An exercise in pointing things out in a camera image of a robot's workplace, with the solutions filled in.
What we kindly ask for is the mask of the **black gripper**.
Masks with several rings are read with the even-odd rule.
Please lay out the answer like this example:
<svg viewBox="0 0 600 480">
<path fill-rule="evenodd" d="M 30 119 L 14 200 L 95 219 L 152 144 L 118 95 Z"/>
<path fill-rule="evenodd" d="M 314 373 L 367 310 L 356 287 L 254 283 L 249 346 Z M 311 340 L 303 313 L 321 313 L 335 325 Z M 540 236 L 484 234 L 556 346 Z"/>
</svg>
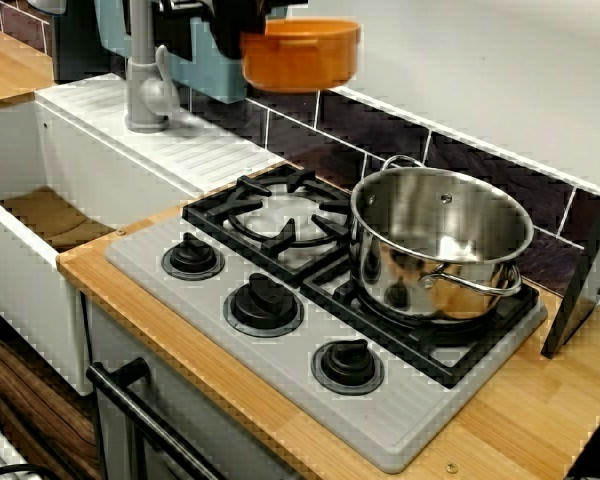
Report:
<svg viewBox="0 0 600 480">
<path fill-rule="evenodd" d="M 305 5 L 308 0 L 204 0 L 214 19 L 210 31 L 220 53 L 224 56 L 241 56 L 241 35 L 262 34 L 266 18 L 279 7 Z"/>
</svg>

